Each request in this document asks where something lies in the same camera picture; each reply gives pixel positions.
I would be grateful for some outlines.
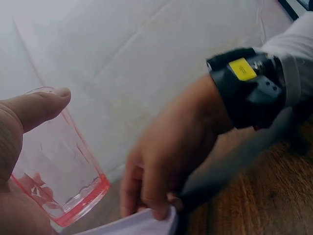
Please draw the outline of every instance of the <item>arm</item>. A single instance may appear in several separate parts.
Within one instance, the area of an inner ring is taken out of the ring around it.
[[[281,59],[286,104],[313,95],[313,13],[299,19],[261,51]],[[123,216],[143,208],[163,219],[190,173],[212,150],[218,135],[233,129],[222,97],[210,75],[196,81],[170,103],[145,129],[132,148],[121,184]]]

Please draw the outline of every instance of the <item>white surface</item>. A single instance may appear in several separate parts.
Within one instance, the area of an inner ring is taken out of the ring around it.
[[[174,207],[168,218],[157,221],[150,209],[146,209],[111,224],[100,226],[77,235],[174,235],[178,216]]]
[[[206,72],[206,57],[259,46],[290,24],[275,0],[1,4],[0,97],[38,87],[38,79],[69,87],[69,111],[110,179],[151,118]]]

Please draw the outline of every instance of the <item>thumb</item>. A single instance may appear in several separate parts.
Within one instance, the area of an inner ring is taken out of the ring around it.
[[[157,220],[165,219],[169,210],[168,181],[169,172],[164,167],[157,164],[145,167],[141,200],[153,210]]]
[[[71,98],[68,88],[52,92],[35,92],[1,101],[22,124],[24,133],[43,122],[53,119],[68,105]]]

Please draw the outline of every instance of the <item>yellow label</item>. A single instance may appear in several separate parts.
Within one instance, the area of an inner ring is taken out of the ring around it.
[[[256,77],[256,73],[245,58],[230,62],[229,66],[241,81],[248,81]]]

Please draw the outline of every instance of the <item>hand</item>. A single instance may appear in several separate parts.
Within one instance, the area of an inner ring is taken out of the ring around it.
[[[23,133],[56,117],[69,101],[68,89],[55,90],[53,94],[26,94],[0,101],[1,234],[54,234],[44,210],[9,179],[22,149]],[[41,178],[36,175],[34,180],[40,183]]]
[[[151,208],[156,219],[164,219],[170,203],[180,204],[174,195],[207,157],[218,134],[232,128],[211,77],[192,84],[132,148],[121,184],[122,216]]]

